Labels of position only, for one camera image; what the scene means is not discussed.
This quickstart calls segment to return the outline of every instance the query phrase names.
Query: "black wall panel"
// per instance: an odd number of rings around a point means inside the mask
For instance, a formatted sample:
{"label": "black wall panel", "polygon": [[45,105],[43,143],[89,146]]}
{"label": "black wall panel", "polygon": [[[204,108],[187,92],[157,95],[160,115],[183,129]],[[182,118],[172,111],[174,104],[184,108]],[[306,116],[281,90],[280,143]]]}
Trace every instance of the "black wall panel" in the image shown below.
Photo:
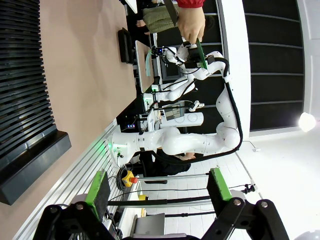
{"label": "black wall panel", "polygon": [[304,76],[251,76],[251,102],[297,101],[304,99]]}
{"label": "black wall panel", "polygon": [[302,102],[252,105],[250,130],[297,126],[302,110]]}
{"label": "black wall panel", "polygon": [[296,0],[242,0],[251,67],[250,130],[297,126],[305,69]]}
{"label": "black wall panel", "polygon": [[205,0],[202,8],[204,13],[216,14],[218,12],[216,0]]}
{"label": "black wall panel", "polygon": [[196,83],[197,92],[189,92],[181,100],[196,101],[206,105],[215,105],[217,98],[223,91],[225,84],[221,76],[208,77],[206,80],[198,80]]}
{"label": "black wall panel", "polygon": [[208,16],[214,19],[214,25],[212,28],[204,31],[202,43],[221,43],[219,18],[217,15]]}
{"label": "black wall panel", "polygon": [[299,20],[296,0],[243,0],[242,2],[245,13]]}
{"label": "black wall panel", "polygon": [[180,31],[177,27],[158,32],[156,42],[159,47],[175,46],[183,43]]}
{"label": "black wall panel", "polygon": [[291,47],[250,45],[252,73],[304,73],[304,50]]}
{"label": "black wall panel", "polygon": [[299,22],[261,16],[245,16],[251,43],[283,44],[302,47]]}

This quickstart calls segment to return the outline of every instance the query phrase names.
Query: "wall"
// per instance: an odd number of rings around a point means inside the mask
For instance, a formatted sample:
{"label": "wall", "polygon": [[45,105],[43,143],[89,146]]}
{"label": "wall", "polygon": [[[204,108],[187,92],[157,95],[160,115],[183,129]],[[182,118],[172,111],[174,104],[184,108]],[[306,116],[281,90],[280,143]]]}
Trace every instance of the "wall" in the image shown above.
{"label": "wall", "polygon": [[251,70],[247,25],[242,0],[218,0],[225,58],[230,63],[233,97],[237,103],[244,138],[249,136]]}
{"label": "wall", "polygon": [[304,44],[305,89],[304,111],[320,118],[320,1],[297,1]]}
{"label": "wall", "polygon": [[308,133],[244,142],[238,152],[263,198],[275,203],[290,239],[320,229],[320,126]]}

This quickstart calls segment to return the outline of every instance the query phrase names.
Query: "green cloth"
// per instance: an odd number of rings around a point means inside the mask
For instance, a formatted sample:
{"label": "green cloth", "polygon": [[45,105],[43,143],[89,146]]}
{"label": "green cloth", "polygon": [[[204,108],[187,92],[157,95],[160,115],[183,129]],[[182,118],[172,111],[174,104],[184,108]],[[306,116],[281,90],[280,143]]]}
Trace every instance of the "green cloth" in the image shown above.
{"label": "green cloth", "polygon": [[151,34],[175,27],[166,6],[143,9],[143,21]]}

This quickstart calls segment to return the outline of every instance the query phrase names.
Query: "metal frame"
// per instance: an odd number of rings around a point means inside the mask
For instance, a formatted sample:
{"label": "metal frame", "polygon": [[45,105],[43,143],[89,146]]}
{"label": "metal frame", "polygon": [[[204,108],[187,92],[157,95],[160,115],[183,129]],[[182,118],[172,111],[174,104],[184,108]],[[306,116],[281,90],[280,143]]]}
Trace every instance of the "metal frame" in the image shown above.
{"label": "metal frame", "polygon": [[[104,133],[60,177],[15,234],[14,239],[24,240],[30,239],[33,236],[40,216],[46,206],[52,204],[68,205],[74,196],[87,193],[93,177],[98,170],[105,169],[109,178],[117,174],[117,170],[111,162],[112,158],[109,153],[109,147],[105,144],[106,139],[112,135],[116,126],[117,121],[114,120],[104,130]],[[114,177],[109,180],[109,185],[111,189],[110,199],[121,193]],[[108,210],[110,213],[114,213],[116,208],[116,206],[109,206]]]}

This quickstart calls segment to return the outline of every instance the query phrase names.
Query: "ceiling light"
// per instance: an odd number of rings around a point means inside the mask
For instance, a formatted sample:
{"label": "ceiling light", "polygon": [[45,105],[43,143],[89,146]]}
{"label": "ceiling light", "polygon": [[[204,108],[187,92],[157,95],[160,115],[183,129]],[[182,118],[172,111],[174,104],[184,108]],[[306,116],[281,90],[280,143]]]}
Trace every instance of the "ceiling light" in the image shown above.
{"label": "ceiling light", "polygon": [[313,129],[316,126],[316,119],[314,116],[312,116],[309,113],[302,113],[299,119],[299,127],[304,132],[309,132],[311,129]]}

